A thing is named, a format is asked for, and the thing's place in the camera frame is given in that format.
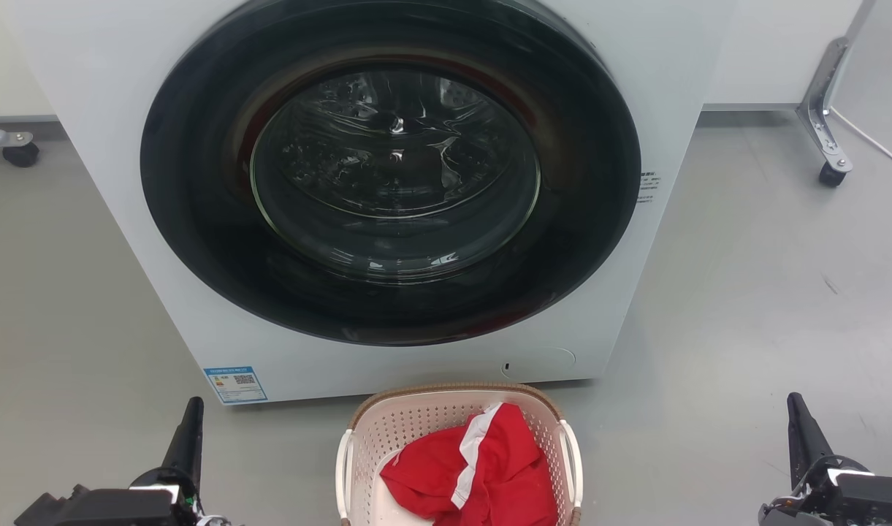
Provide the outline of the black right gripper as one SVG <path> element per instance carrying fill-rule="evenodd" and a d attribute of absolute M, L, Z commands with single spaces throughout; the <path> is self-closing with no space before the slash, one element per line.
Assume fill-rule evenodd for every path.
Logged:
<path fill-rule="evenodd" d="M 787 396 L 792 493 L 764 503 L 760 525 L 892 525 L 892 476 L 834 455 L 798 392 Z"/>

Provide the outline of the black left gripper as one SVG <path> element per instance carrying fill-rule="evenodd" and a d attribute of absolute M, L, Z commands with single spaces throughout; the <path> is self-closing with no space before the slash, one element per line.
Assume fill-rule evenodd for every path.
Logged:
<path fill-rule="evenodd" d="M 204 412 L 202 397 L 191 397 L 161 468 L 131 486 L 77 485 L 68 498 L 42 494 L 15 517 L 15 525 L 228 525 L 228 517 L 206 514 L 199 502 Z"/>

